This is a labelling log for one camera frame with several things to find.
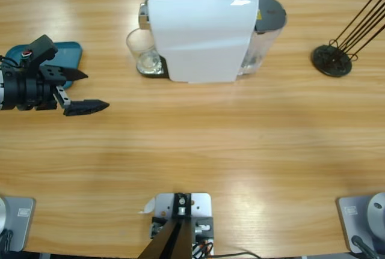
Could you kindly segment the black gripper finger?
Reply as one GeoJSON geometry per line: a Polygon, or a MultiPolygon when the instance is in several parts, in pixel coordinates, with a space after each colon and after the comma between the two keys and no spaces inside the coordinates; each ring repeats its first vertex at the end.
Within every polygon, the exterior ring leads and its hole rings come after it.
{"type": "Polygon", "coordinates": [[[88,78],[88,76],[82,71],[78,69],[68,68],[68,67],[62,67],[61,73],[65,77],[66,82],[68,81],[73,82],[80,79],[88,78]]]}
{"type": "Polygon", "coordinates": [[[109,103],[101,100],[72,101],[64,108],[63,114],[67,117],[76,115],[89,115],[106,109],[109,103]]]}

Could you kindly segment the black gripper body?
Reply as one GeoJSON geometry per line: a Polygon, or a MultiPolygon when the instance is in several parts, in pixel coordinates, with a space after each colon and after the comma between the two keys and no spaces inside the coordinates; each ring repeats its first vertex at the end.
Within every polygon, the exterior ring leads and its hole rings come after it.
{"type": "Polygon", "coordinates": [[[61,66],[1,64],[1,110],[53,110],[69,106],[61,66]]]}

